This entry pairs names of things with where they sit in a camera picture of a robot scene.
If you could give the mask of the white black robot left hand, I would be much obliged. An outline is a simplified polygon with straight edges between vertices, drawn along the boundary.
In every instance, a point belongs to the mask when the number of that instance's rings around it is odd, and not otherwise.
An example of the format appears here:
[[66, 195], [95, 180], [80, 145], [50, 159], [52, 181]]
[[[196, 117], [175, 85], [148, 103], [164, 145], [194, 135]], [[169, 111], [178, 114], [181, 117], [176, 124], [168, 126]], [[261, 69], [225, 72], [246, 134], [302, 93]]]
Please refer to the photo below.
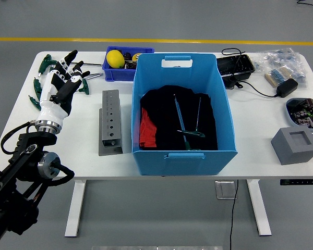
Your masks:
[[77, 50], [70, 52], [46, 75], [40, 98], [41, 111], [37, 121], [47, 120], [62, 126], [63, 120], [69, 116], [73, 94], [82, 84], [83, 78], [90, 74], [89, 71], [81, 70], [83, 61], [69, 69], [77, 54]]

